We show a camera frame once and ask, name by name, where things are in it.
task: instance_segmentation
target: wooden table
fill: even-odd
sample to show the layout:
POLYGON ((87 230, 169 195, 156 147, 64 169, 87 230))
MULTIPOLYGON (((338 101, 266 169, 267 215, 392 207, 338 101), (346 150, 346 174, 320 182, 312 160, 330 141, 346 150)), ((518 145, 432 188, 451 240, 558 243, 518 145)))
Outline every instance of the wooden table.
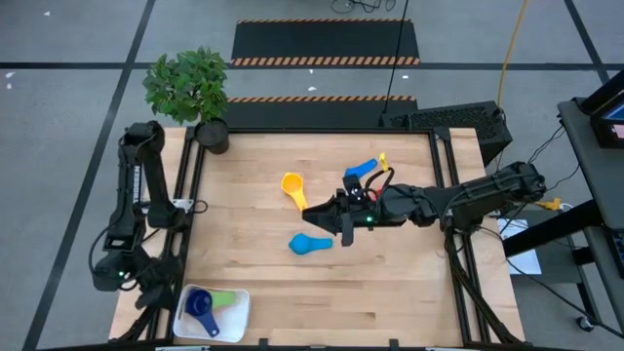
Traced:
MULTIPOLYGON (((172 194, 184 129, 166 133, 162 156, 172 194)), ((483 176, 475 132, 451 130, 451 136, 460 180, 483 176)), ((285 172, 303 176, 310 206, 326 202, 342 186, 345 168, 381 152, 396 170, 393 183, 435 185, 426 136, 255 134, 231 135, 230 144, 225 154, 207 153, 204 159, 198 199, 210 208, 195 215, 184 284, 249 291, 252 311, 242 344, 256 345, 267 337, 271 345, 385 346, 390 338, 402 346, 461 345, 444 237, 437 224, 356 229, 353 246, 342 248, 338 237, 333 249, 305 256, 288 248, 299 232, 333 235, 301 219, 293 200, 280 189, 285 172)), ((188 175, 185 196, 190 181, 188 175)), ((484 226, 497 230, 491 219, 484 226)), ((160 252, 164 237, 157 235, 145 244, 150 254, 160 252)), ((501 243, 475 233, 473 246, 484 298, 509 330, 524 338, 501 243)), ((120 294, 111 337, 125 332, 138 317, 136 299, 137 291, 120 294)), ((472 337, 478 339, 474 305, 467 295, 466 304, 472 337)))

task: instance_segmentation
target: black box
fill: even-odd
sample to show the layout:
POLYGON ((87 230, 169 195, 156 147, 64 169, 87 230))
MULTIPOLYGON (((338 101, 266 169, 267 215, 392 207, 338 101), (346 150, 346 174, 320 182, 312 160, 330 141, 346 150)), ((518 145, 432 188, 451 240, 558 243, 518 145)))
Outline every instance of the black box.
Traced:
POLYGON ((383 123, 386 128, 410 130, 473 128, 477 131, 484 165, 489 164, 513 140, 494 101, 425 108, 409 114, 384 116, 383 123))

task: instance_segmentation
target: orange striped tape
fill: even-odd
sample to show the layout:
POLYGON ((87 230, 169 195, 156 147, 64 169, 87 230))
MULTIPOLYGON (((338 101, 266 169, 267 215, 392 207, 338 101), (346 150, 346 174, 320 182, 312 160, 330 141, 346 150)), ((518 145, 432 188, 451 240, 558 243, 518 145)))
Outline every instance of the orange striped tape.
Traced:
POLYGON ((285 23, 285 22, 354 22, 354 21, 401 21, 401 19, 241 19, 237 23, 285 23))
MULTIPOLYGON (((309 65, 386 65, 394 64, 394 57, 313 57, 313 58, 234 58, 230 63, 233 66, 309 66, 309 65)), ((398 65, 417 65, 420 58, 398 57, 398 65)))
MULTIPOLYGON (((416 101, 415 96, 390 96, 393 101, 416 101)), ((382 101, 386 96, 351 97, 229 97, 228 102, 382 101)))

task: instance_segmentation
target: gray floor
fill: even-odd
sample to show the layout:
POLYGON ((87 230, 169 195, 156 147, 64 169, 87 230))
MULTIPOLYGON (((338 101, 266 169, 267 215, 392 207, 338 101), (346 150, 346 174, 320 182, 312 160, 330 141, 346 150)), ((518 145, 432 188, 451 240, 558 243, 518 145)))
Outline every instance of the gray floor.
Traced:
MULTIPOLYGON (((157 0, 136 61, 208 45, 228 60, 236 20, 337 18, 321 0, 157 0)), ((124 62, 146 0, 0 1, 0 339, 4 350, 20 349, 44 290, 69 221, 120 70, 2 69, 2 62, 124 62), (10 78, 5 74, 15 72, 10 78)), ((396 8, 349 18, 394 17, 396 8)), ((502 62, 522 1, 412 0, 423 62, 502 62)), ((605 63, 624 62, 621 0, 575 0, 589 35, 605 63)), ((564 0, 529 2, 515 63, 592 63, 564 0)), ((87 269, 87 250, 108 221, 116 186, 115 140, 134 121, 153 118, 143 102, 142 70, 134 70, 108 138, 99 171, 80 221, 39 347, 103 342, 115 306, 114 293, 96 292, 87 269)), ((231 97, 287 95, 381 95, 389 70, 232 70, 231 97), (317 88, 309 92, 309 87, 317 88)), ((415 94, 421 107, 496 98, 493 70, 398 70, 393 94, 415 94)), ((596 71, 510 71, 502 106, 515 141, 504 161, 526 160, 558 126, 557 103, 584 96, 601 84, 596 71)), ((166 119, 159 119, 171 125, 166 119)), ((576 159, 565 137, 535 163, 548 184, 568 175, 576 159)), ((581 174, 547 197, 572 205, 589 199, 581 174)), ((596 286, 594 267, 588 275, 596 286)), ((585 333, 577 315, 541 288, 514 283, 526 339, 538 345, 586 350, 621 350, 624 342, 604 331, 585 333)), ((556 289, 576 302, 573 286, 556 289)), ((605 292, 597 300, 615 326, 605 292)))

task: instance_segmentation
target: blue toy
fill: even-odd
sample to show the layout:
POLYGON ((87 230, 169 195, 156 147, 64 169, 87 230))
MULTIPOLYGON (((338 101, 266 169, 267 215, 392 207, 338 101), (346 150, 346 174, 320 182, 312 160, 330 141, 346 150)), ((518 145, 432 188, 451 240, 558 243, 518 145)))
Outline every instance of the blue toy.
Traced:
POLYGON ((331 249, 332 239, 312 238, 303 233, 295 235, 289 243, 289 248, 295 254, 308 254, 317 250, 331 249))
POLYGON ((358 167, 351 167, 348 168, 345 172, 344 172, 344 176, 351 176, 351 175, 355 175, 359 178, 361 178, 363 175, 367 174, 368 172, 374 170, 374 168, 377 167, 377 160, 375 159, 370 159, 367 162, 363 163, 362 165, 358 166, 358 167))
POLYGON ((219 333, 213 316, 213 297, 204 290, 193 290, 186 298, 186 313, 197 319, 211 337, 219 333))

